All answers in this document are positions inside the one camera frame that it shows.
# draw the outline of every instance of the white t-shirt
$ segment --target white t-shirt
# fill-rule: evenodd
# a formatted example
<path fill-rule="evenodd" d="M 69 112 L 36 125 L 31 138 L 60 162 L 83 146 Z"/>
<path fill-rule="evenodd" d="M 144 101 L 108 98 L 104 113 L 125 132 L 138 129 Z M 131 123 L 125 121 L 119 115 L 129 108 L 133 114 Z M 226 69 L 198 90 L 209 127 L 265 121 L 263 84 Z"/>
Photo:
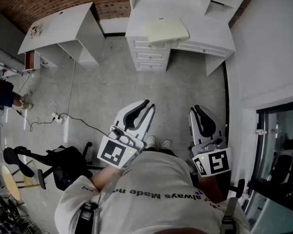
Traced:
<path fill-rule="evenodd" d="M 100 234 L 152 234 L 183 227 L 218 234 L 229 200 L 214 204 L 193 187 L 188 165 L 183 160 L 158 152 L 143 152 L 125 170 L 108 197 L 106 193 L 100 195 L 85 176 L 68 187 L 55 212 L 60 234 L 75 233 L 80 207 L 89 201 L 99 205 Z M 233 217 L 239 233 L 249 233 L 239 204 Z"/>

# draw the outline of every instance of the white wall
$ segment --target white wall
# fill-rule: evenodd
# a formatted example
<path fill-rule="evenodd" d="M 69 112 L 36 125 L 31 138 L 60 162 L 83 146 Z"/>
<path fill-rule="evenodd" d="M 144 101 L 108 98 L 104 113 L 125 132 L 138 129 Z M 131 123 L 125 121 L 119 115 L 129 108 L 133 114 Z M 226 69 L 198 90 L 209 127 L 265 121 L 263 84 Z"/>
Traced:
<path fill-rule="evenodd" d="M 293 101 L 293 0 L 252 0 L 231 31 L 229 146 L 237 183 L 252 174 L 256 109 Z"/>

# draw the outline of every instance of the white desk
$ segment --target white desk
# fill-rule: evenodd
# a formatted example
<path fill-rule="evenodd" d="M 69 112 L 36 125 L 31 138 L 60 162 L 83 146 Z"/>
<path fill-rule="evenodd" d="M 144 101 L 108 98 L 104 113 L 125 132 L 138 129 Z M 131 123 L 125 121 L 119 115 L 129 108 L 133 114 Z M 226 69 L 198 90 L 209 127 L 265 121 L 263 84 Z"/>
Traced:
<path fill-rule="evenodd" d="M 40 64 L 59 66 L 68 55 L 84 67 L 98 64 L 105 38 L 89 10 L 91 5 L 71 7 L 34 22 L 30 28 L 41 25 L 41 34 L 31 37 L 28 31 L 19 50 L 19 54 L 35 51 L 25 60 L 26 70 Z"/>
<path fill-rule="evenodd" d="M 206 54 L 207 75 L 234 51 L 231 31 L 226 22 L 201 16 L 201 0 L 136 0 L 131 11 L 126 38 L 138 71 L 165 71 L 170 49 Z M 179 18 L 187 28 L 186 41 L 149 45 L 143 25 L 160 18 Z"/>

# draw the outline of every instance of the tile floor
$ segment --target tile floor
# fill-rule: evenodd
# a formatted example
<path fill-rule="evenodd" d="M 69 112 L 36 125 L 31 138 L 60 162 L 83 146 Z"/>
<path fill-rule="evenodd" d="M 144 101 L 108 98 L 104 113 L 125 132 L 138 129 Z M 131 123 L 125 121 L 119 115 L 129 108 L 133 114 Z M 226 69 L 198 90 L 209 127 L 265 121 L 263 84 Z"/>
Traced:
<path fill-rule="evenodd" d="M 34 108 L 22 112 L 30 123 L 37 121 L 37 117 L 43 121 L 44 116 L 45 122 L 49 122 L 57 106 L 53 103 L 55 107 L 46 114 L 44 112 L 48 105 L 56 102 L 59 112 L 69 112 L 106 133 L 121 108 L 149 99 L 155 103 L 156 113 L 147 136 L 155 135 L 158 144 L 170 139 L 172 150 L 186 160 L 191 142 L 190 107 L 200 104 L 225 121 L 223 70 L 219 68 L 206 77 L 204 55 L 188 51 L 171 51 L 169 62 L 165 73 L 136 72 L 126 39 L 110 37 L 106 39 L 103 60 L 98 67 L 85 69 L 76 63 L 74 72 L 74 61 L 68 59 L 62 67 L 41 68 L 31 75 L 12 77 L 9 81 L 14 84 L 14 91 L 21 95 L 29 89 L 34 92 Z M 5 110 L 2 121 L 3 148 L 22 145 L 43 155 L 51 147 L 60 145 L 75 146 L 82 152 L 86 143 L 91 141 L 94 145 L 89 149 L 87 159 L 95 160 L 102 138 L 99 132 L 73 119 L 62 125 L 55 122 L 45 126 L 34 124 L 32 132 L 24 118 L 13 109 Z M 1 156 L 0 165 L 4 163 Z M 95 160 L 94 164 L 99 165 L 99 162 Z M 38 162 L 33 165 L 35 169 L 47 169 Z M 15 165 L 9 167 L 11 171 L 16 170 Z M 57 234 L 53 215 L 62 192 L 56 188 L 53 176 L 45 181 L 46 190 L 40 187 L 21 189 L 21 198 L 31 219 L 42 230 Z"/>

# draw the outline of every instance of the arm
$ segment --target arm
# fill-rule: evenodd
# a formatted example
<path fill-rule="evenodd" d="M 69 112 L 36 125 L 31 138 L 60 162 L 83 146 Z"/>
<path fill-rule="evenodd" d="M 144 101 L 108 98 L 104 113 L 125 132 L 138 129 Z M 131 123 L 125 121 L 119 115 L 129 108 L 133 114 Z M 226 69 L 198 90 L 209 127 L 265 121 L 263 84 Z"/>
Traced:
<path fill-rule="evenodd" d="M 114 166 L 108 165 L 103 170 L 101 170 L 98 174 L 94 175 L 90 180 L 100 192 L 103 187 L 110 181 L 113 174 L 121 176 L 123 174 L 123 170 L 118 169 Z"/>
<path fill-rule="evenodd" d="M 224 201 L 224 198 L 218 188 L 215 176 L 199 176 L 199 189 L 202 190 L 206 196 L 215 204 Z"/>

